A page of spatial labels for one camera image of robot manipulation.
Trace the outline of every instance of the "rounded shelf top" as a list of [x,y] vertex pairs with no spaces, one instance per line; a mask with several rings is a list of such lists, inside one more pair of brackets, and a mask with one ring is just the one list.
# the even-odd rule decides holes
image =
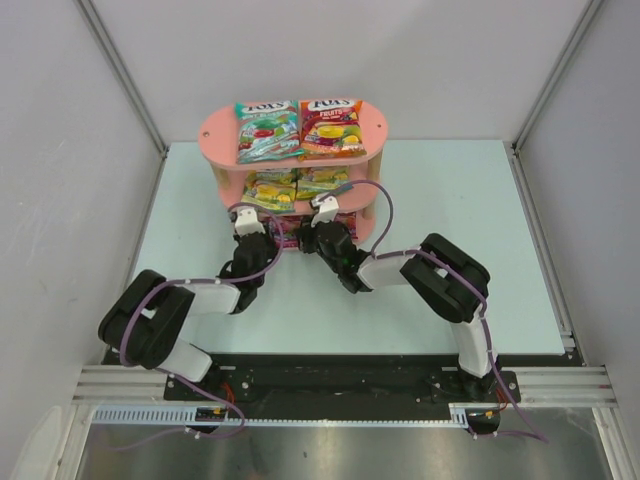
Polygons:
[[376,107],[362,102],[360,128],[366,155],[361,157],[324,158],[298,161],[296,157],[275,162],[238,164],[238,120],[234,106],[228,105],[213,113],[200,127],[198,145],[204,157],[223,170],[266,170],[269,168],[297,168],[306,166],[356,165],[371,160],[382,151],[389,127],[384,115]]

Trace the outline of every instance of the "light blue tabletop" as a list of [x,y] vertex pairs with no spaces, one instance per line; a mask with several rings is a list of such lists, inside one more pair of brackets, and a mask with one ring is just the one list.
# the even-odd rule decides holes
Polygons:
[[[441,233],[491,274],[487,316],[499,353],[564,353],[501,142],[389,141],[381,176],[396,217],[380,253]],[[376,211],[365,248],[387,219],[382,195]],[[196,143],[174,143],[136,273],[152,268],[168,278],[215,276],[234,248],[209,164]],[[299,252],[285,252],[246,312],[192,317],[181,337],[209,352],[457,352],[449,324],[410,287],[352,295],[319,257]]]

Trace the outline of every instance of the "red candy bag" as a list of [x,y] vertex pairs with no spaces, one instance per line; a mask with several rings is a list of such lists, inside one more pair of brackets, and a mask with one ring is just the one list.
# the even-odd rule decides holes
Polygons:
[[358,123],[361,107],[362,100],[351,99],[301,102],[300,159],[366,154]]

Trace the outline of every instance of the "brand logo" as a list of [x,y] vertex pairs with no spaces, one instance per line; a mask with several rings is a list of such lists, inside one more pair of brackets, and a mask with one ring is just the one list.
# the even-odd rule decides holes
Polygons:
[[318,112],[320,110],[330,110],[332,108],[353,107],[356,104],[354,100],[314,100],[309,102],[309,110]]
[[273,102],[263,103],[262,105],[253,105],[251,107],[244,107],[242,113],[268,113],[277,112],[278,110],[285,110],[291,105],[291,102]]

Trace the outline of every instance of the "teal candy bag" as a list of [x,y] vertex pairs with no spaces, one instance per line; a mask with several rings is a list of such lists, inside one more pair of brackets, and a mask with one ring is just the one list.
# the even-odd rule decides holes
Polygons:
[[236,103],[238,163],[266,162],[302,153],[298,133],[298,102],[245,105]]

